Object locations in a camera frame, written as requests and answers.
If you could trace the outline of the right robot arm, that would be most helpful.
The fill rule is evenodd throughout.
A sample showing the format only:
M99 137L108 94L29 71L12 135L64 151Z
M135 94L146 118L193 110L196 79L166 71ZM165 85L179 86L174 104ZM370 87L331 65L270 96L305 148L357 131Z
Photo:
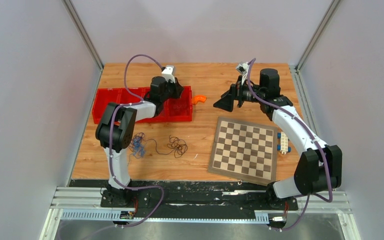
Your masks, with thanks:
M281 94L280 76L276 69L264 68L259 83L251 81L251 69L237 67L236 83L223 93L213 106L232 112L234 104L259 103L261 111L274 122L293 144L300 158L292 177L269 183L266 204L278 209L286 198L314 195L330 203L333 189L342 184L342 151L320 139L301 119L292 101Z

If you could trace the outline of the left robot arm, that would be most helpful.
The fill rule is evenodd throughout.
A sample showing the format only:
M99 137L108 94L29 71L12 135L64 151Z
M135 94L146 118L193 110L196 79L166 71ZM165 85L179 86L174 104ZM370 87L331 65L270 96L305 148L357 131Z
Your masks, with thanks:
M110 102L96 128L95 137L107 157L109 179L103 199L113 206L127 207L133 201L127 148L137 121L157 117L169 99L179 99L184 88L176 77L155 76L150 89L138 102Z

